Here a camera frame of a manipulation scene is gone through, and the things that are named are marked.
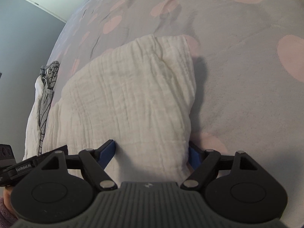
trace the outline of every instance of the white towel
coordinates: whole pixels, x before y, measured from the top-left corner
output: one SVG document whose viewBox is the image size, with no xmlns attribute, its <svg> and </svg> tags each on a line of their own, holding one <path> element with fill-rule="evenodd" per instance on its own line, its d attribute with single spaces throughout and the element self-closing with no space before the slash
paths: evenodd
<svg viewBox="0 0 304 228">
<path fill-rule="evenodd" d="M 106 173 L 123 181 L 175 181 L 186 167 L 196 84 L 183 36 L 144 36 L 79 70 L 51 108 L 43 152 L 69 154 L 116 141 Z M 79 171 L 70 173 L 81 177 Z"/>
<path fill-rule="evenodd" d="M 23 160 L 37 156 L 39 152 L 41 129 L 39 126 L 39 108 L 44 91 L 44 84 L 41 75 L 38 76 L 35 83 L 35 102 L 27 120 L 25 131 L 25 151 Z"/>
</svg>

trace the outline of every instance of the bed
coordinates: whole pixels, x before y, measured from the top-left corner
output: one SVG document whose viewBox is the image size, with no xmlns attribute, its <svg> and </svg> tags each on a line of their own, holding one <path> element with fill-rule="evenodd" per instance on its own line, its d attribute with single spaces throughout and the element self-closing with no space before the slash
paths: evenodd
<svg viewBox="0 0 304 228">
<path fill-rule="evenodd" d="M 48 61 L 60 63 L 51 110 L 96 57 L 145 35 L 184 35 L 196 80 L 190 139 L 222 154 L 246 151 L 286 189 L 282 221 L 300 228 L 303 22 L 304 0 L 86 0 Z"/>
</svg>

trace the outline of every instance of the blue gray wall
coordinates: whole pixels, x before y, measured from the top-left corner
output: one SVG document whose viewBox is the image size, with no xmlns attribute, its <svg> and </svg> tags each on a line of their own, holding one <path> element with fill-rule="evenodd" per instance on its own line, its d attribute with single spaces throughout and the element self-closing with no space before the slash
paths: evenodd
<svg viewBox="0 0 304 228">
<path fill-rule="evenodd" d="M 0 143 L 24 155 L 35 81 L 65 23 L 25 0 L 0 0 Z"/>
</svg>

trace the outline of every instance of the sleeve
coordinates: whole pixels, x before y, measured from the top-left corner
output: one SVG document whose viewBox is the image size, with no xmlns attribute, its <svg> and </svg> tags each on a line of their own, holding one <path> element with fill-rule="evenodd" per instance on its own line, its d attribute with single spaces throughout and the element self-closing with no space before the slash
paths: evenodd
<svg viewBox="0 0 304 228">
<path fill-rule="evenodd" d="M 0 196 L 0 228 L 9 228 L 17 220 L 18 219 L 5 207 L 3 197 Z"/>
</svg>

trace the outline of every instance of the white cloth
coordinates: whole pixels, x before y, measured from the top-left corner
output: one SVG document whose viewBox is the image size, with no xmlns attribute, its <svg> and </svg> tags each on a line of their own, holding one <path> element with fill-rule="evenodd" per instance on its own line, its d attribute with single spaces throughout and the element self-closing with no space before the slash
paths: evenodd
<svg viewBox="0 0 304 228">
<path fill-rule="evenodd" d="M 25 131 L 25 151 L 23 160 L 37 156 L 39 151 L 41 135 L 41 129 L 39 126 L 39 108 L 44 91 L 44 84 L 42 82 L 41 75 L 38 76 L 35 82 L 35 89 L 35 102 L 31 113 L 29 114 Z"/>
<path fill-rule="evenodd" d="M 43 152 L 67 144 L 69 154 L 116 141 L 106 167 L 123 181 L 175 181 L 190 174 L 189 113 L 196 83 L 183 36 L 144 36 L 79 70 L 50 109 Z M 81 176 L 79 171 L 70 173 Z"/>
</svg>

